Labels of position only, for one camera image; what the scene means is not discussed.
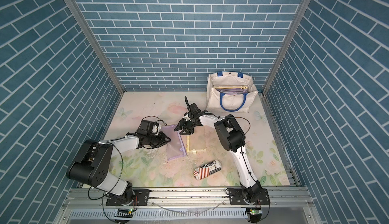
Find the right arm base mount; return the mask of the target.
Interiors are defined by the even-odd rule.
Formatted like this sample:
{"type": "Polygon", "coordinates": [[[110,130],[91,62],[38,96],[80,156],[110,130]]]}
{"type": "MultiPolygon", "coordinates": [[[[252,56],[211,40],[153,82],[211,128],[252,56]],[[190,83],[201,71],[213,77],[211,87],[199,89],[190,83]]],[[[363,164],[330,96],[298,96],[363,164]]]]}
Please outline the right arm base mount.
{"type": "Polygon", "coordinates": [[[230,205],[270,205],[267,189],[226,188],[230,205]]]}

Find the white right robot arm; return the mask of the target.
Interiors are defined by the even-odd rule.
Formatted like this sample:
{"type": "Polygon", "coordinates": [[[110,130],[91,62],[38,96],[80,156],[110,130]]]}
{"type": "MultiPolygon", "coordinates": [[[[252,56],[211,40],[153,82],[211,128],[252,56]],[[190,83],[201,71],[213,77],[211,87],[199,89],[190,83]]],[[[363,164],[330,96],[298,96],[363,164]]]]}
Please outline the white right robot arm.
{"type": "Polygon", "coordinates": [[[233,156],[245,201],[248,203],[257,201],[262,186],[250,166],[245,148],[246,133],[236,118],[233,115],[220,117],[207,110],[201,111],[195,103],[187,106],[187,109],[188,112],[184,114],[174,130],[181,135],[191,135],[197,126],[214,128],[223,148],[233,156]]]}

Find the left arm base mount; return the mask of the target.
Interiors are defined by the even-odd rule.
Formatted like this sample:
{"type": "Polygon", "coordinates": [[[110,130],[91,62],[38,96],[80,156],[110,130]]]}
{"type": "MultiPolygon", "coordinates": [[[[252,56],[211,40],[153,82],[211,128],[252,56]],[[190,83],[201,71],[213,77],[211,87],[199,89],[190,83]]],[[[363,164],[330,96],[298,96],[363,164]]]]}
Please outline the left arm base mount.
{"type": "Polygon", "coordinates": [[[130,189],[120,196],[109,194],[106,206],[147,206],[150,193],[149,189],[130,189]]]}

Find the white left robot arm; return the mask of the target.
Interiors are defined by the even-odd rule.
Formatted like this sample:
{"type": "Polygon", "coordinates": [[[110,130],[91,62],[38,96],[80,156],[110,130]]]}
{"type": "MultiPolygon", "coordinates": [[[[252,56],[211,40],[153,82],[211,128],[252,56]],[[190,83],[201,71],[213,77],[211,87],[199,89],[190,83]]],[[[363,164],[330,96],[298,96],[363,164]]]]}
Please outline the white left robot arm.
{"type": "Polygon", "coordinates": [[[109,171],[112,157],[123,157],[126,151],[143,147],[155,149],[171,141],[157,122],[142,120],[135,133],[112,140],[87,140],[77,152],[68,167],[66,176],[69,179],[87,184],[116,196],[125,196],[132,185],[109,171]]]}

